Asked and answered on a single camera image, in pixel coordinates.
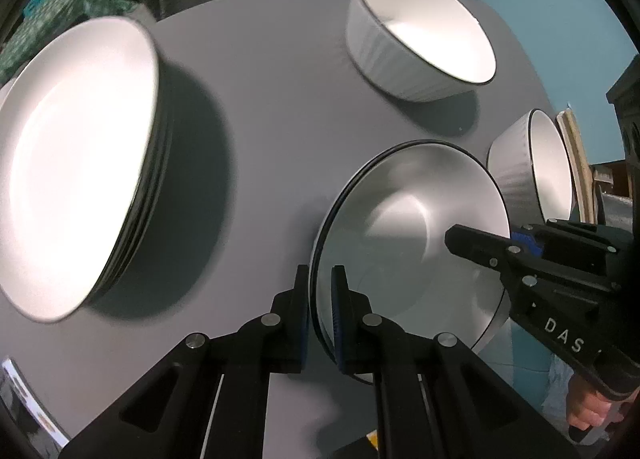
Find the person's right hand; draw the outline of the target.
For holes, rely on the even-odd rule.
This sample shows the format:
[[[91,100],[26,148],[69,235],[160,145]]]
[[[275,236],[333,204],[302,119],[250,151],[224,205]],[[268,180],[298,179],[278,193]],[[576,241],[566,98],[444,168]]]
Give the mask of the person's right hand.
[[[611,411],[613,401],[574,373],[567,384],[566,421],[570,427],[586,431],[600,427]]]

